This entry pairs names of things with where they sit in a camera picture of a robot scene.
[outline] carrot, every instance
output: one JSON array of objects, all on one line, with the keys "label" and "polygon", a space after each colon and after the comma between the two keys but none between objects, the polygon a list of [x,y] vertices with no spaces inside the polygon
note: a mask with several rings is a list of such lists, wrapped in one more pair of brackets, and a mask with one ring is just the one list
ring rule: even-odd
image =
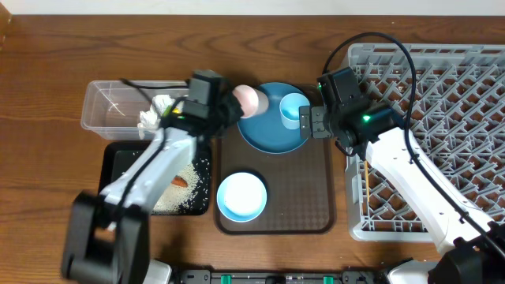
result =
[{"label": "carrot", "polygon": [[179,176],[174,177],[174,180],[172,180],[172,185],[188,187],[188,183],[184,179],[182,179],[182,177]]}]

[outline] white wall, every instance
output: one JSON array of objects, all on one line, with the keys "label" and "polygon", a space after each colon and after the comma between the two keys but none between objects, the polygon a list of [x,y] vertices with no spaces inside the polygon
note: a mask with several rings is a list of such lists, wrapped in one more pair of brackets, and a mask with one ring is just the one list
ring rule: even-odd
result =
[{"label": "white wall", "polygon": [[0,2],[12,14],[505,15],[505,0],[0,0]]}]

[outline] green clip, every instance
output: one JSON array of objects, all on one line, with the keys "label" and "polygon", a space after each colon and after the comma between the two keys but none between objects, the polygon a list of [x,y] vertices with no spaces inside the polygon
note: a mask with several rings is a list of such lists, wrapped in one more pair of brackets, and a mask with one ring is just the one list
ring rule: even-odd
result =
[{"label": "green clip", "polygon": [[221,275],[221,284],[231,284],[231,275]]},{"label": "green clip", "polygon": [[323,277],[323,284],[333,284],[333,277],[330,276],[324,276]]}]

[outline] brown tray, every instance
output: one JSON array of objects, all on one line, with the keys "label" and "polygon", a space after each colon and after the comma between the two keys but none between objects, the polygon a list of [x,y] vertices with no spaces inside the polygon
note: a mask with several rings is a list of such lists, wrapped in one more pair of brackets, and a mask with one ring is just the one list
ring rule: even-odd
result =
[{"label": "brown tray", "polygon": [[[315,92],[300,89],[311,102],[320,99]],[[264,211],[250,222],[230,221],[216,204],[215,222],[222,232],[317,234],[333,226],[335,198],[329,140],[309,139],[295,151],[267,154],[250,146],[234,126],[218,141],[218,149],[219,184],[233,173],[248,171],[263,179],[268,196]]]}]

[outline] blue plate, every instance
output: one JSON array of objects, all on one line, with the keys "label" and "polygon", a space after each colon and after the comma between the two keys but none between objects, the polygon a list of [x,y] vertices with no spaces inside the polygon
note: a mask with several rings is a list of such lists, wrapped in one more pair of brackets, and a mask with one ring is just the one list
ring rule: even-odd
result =
[{"label": "blue plate", "polygon": [[307,139],[300,137],[300,129],[291,130],[284,127],[279,111],[279,104],[285,95],[303,92],[284,83],[262,84],[258,90],[267,95],[268,109],[264,114],[238,122],[238,130],[245,141],[268,154],[284,154],[303,145]]},{"label": "blue plate", "polygon": [[258,217],[267,204],[267,189],[255,175],[232,174],[219,185],[218,208],[235,222],[248,222]]}]

